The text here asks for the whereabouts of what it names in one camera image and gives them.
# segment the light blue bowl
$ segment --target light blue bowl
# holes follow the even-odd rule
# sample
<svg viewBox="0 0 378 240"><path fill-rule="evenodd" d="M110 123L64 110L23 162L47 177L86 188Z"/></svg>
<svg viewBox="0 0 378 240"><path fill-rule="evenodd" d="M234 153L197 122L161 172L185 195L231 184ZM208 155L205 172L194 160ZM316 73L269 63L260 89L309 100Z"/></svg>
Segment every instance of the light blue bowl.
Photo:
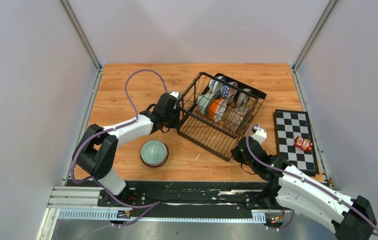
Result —
<svg viewBox="0 0 378 240"><path fill-rule="evenodd" d="M208 107L215 99L216 96L213 93L206 93L196 99L196 104L198 105L199 111L202 115L205 116L208 114Z"/></svg>
<svg viewBox="0 0 378 240"><path fill-rule="evenodd" d="M159 140L147 141L140 150L140 158L149 167L159 167L168 158L168 148Z"/></svg>

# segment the metal corner post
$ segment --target metal corner post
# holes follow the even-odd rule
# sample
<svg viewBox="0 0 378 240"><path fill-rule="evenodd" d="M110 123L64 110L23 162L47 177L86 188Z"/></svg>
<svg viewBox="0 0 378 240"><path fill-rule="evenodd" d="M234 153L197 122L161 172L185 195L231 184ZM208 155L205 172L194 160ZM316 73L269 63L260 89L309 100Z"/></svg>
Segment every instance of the metal corner post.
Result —
<svg viewBox="0 0 378 240"><path fill-rule="evenodd" d="M301 101L302 108L303 108L304 111L308 112L308 115L309 115L310 118L312 116L311 116L311 112L310 112L310 110L307 106L307 100L306 100L306 96L304 94L304 89L302 87L302 83L300 81L298 69L300 68L302 62L304 61L309 50L311 49L311 46L314 44L315 40L317 39L317 36L320 34L321 30L323 29L324 25L326 24L326 21L328 20L328 18L332 14L333 10L335 9L337 3L338 3L338 0L329 0L326 8L324 9L323 13L320 16L320 19L318 20L313 31L311 32L311 35L309 36L307 42L305 43L304 47L302 48L302 50L300 52L298 58L296 59L295 64L292 66L292 76L293 76L293 80L295 81L296 89L298 90L298 95L299 95L299 99ZM323 159L324 158L323 154L321 154L322 150L321 150L320 141L319 141L317 135L315 134L315 127L314 127L314 124L312 123L312 121L311 121L311 125L312 125L312 129L311 129L312 130L312 137L313 137L314 142L317 143L314 147L315 147L316 153L317 153L318 158L319 158L319 165L322 168L321 171L324 174L325 179L328 180L329 176L328 176L328 172L326 172L326 166L324 164L325 161Z"/></svg>
<svg viewBox="0 0 378 240"><path fill-rule="evenodd" d="M321 14L320 19L318 20L317 24L314 27L314 30L312 31L311 35L309 36L307 42L305 43L301 53L299 54L298 58L295 61L295 64L293 65L292 69L294 71L297 71L299 67L301 66L305 56L307 55L309 49L311 48L312 44L314 43L315 39L317 38L318 34L321 32L321 29L323 28L324 24L326 23L327 19L333 12L338 0L330 0L327 3L326 8L324 9L323 13Z"/></svg>
<svg viewBox="0 0 378 240"><path fill-rule="evenodd" d="M90 45L86 35L84 34L83 29L81 28L80 23L78 22L77 17L75 16L74 11L72 10L72 7L68 0L59 0L61 3L66 15L68 16L68 19L70 20L72 27L74 27L75 32L77 33L78 37L81 40L81 43L83 44L84 48L86 49L87 54L89 55L90 59L93 62L93 65L95 68L100 71L102 68L102 65L99 62L99 59L97 58L92 46Z"/></svg>
<svg viewBox="0 0 378 240"><path fill-rule="evenodd" d="M78 146L78 142L83 137L83 134L84 134L84 132L87 128L87 125L89 123L90 115L92 113L93 105L95 103L96 94L97 94L97 91L99 89L100 80L102 78L103 69L104 69L103 67L101 69L98 69L96 79L94 80L92 89L89 93L90 94L89 99L86 102L86 107L84 108L85 109L84 116L83 116L83 120L82 120L81 125L80 125L78 138L77 138L77 142L75 144L75 147ZM71 174L71 171L72 171L71 166L72 166L72 164L70 162L70 166L69 166L69 169L67 171L67 174L64 176L63 185L65 185L67 180L70 178L70 174Z"/></svg>

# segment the floor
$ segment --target floor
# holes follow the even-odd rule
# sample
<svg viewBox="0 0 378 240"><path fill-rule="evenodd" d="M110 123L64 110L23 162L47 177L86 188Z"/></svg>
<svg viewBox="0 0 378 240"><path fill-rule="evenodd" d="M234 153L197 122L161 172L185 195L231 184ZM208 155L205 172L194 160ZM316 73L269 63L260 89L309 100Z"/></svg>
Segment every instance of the floor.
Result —
<svg viewBox="0 0 378 240"><path fill-rule="evenodd" d="M134 110L124 94L124 83L128 76L139 69L153 69L164 78L168 90L181 93L190 85L199 72L211 75L223 73L267 94L261 109L252 121L267 131L263 148L268 154L276 154L273 112L275 109L301 111L301 103L288 64L257 63L147 63L107 64L104 68L96 95L89 124L114 125L134 117ZM128 92L138 112L155 104L164 93L161 81L151 72L135 75ZM140 160L142 145L152 139L164 142L169 149L167 162L156 168L145 166ZM226 162L203 148L177 135L175 130L168 133L156 132L140 137L121 146L115 155L113 168L125 180L149 181L262 181L257 175L249 175L240 164ZM76 177L87 174L76 169ZM323 181L321 174L314 177Z"/></svg>
<svg viewBox="0 0 378 240"><path fill-rule="evenodd" d="M52 240L76 240L103 226L104 220L59 220L57 238ZM85 240L334 240L328 229L319 223L296 214L290 227L275 232L254 223L201 223L201 222L153 222L140 221L119 229L108 227Z"/></svg>

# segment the metal frame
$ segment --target metal frame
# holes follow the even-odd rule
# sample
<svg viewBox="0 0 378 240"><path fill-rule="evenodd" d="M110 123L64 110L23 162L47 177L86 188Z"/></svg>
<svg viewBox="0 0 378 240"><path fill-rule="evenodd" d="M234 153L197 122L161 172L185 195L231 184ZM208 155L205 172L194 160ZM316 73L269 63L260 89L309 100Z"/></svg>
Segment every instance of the metal frame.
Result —
<svg viewBox="0 0 378 240"><path fill-rule="evenodd" d="M86 50L87 54L89 55L90 59L93 62L93 65L95 68L99 71L102 68L102 65L99 62L99 59L97 58L92 46L89 43L89 40L87 39L86 35L84 34L83 29L81 28L80 23L78 23L77 17L75 16L74 11L72 10L71 5L69 4L68 0L59 0L62 7L64 8L64 11L66 15L68 16L68 19L70 23L72 24L72 27L74 27L75 32L77 33L78 37L81 40L81 43L84 46L84 49Z"/></svg>
<svg viewBox="0 0 378 240"><path fill-rule="evenodd" d="M332 14L333 10L335 9L337 3L339 0L329 0L327 3L326 8L324 9L323 13L320 16L320 19L318 20L317 24L315 25L311 35L309 36L307 42L305 43L301 53L299 54L298 58L295 61L295 64L292 66L292 76L293 80L295 81L295 86L298 91L299 95L299 100L301 101L302 109L308 113L310 119L311 119L311 112L308 108L308 103L306 101L304 93L304 89L302 87L302 84L299 81L299 74L298 74L298 69L302 65L302 62L304 61L306 55L308 54L309 50L311 49L312 45L314 44L315 40L317 39L318 35L320 34L321 30L323 29L324 25L326 24L326 21ZM319 146L321 146L319 139L315 135L315 127L313 121L311 121L311 131L312 131L312 138L313 141L316 143L314 145L315 152L318 155L319 158L319 164L321 166L321 172L323 173L325 180L329 180L328 173L326 171L326 166L325 166L325 160L322 155L323 150L320 149Z"/></svg>
<svg viewBox="0 0 378 240"><path fill-rule="evenodd" d="M307 55L308 51L310 50L312 44L314 43L315 39L317 38L318 34L320 33L321 29L323 28L324 24L326 23L327 19L329 18L330 14L333 12L337 2L339 0L330 0L327 3L326 8L324 9L324 12L321 14L320 19L318 20L317 24L314 27L314 30L312 31L311 35L309 36L307 42L305 43L301 53L299 54L298 58L295 61L295 64L293 65L292 69L294 71L298 70L301 66L302 62L305 59L305 56Z"/></svg>
<svg viewBox="0 0 378 240"><path fill-rule="evenodd" d="M72 24L74 30L76 31L78 37L80 38L87 54L89 55L93 65L98 70L98 74L96 79L93 83L93 88L87 102L85 115L83 118L83 122L81 124L79 139L84 134L85 128L88 124L88 120L91 115L91 111L93 108L94 100L96 98L96 94L98 91L100 79L103 73L103 66L100 64L93 48L91 47L86 35L84 34L83 29L81 28L77 17L75 16L74 11L72 10L68 0L59 0L61 3L65 13L67 14L70 23ZM308 38L307 42L305 43L302 51L300 52L295 64L292 66L292 75L295 81L296 88L298 90L299 98L301 101L302 108L304 111L307 111L310 114L310 111L307 107L307 101L303 94L302 85L299 82L299 75L298 69L301 66L305 56L307 55L308 51L310 50L312 44L314 43L315 39L317 38L318 34L322 30L325 22L329 18L330 14L334 10L338 0L330 0L321 15L319 21L317 22L314 30L312 31L310 37ZM319 139L314 134L314 127L312 126L312 135L313 140L317 143L315 145L316 152L320 159L320 164L322 167L322 172L326 173L324 170L325 165L323 161L323 157L321 155ZM71 170L71 166L67 175L64 177L65 181L68 179L69 173ZM98 220L116 220L114 216L116 216L117 211L128 210L126 207L99 207L97 205L99 199L99 192L100 187L73 187L73 186L64 186L64 187L54 187L52 191L51 198L49 200L48 206L46 208L45 215L43 217L37 239L38 240L50 240L52 239L55 226L58 219L98 219ZM143 221L165 221L165 222L244 222L244 223L258 223L263 221L265 218L265 214L276 214L279 213L280 210L252 210L253 218L251 220L244 220L244 219L157 219L154 217L144 217L141 220Z"/></svg>

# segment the white wall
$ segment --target white wall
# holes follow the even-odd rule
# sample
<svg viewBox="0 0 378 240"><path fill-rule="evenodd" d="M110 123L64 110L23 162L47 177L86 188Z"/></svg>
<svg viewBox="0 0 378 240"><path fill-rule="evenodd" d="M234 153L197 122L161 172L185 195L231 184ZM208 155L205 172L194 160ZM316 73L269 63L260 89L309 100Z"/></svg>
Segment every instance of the white wall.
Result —
<svg viewBox="0 0 378 240"><path fill-rule="evenodd" d="M378 1L339 1L299 73L327 170L378 222Z"/></svg>
<svg viewBox="0 0 378 240"><path fill-rule="evenodd" d="M0 239L35 239L94 78L59 1L0 1Z"/></svg>
<svg viewBox="0 0 378 240"><path fill-rule="evenodd" d="M105 63L294 63L328 0L70 0Z"/></svg>

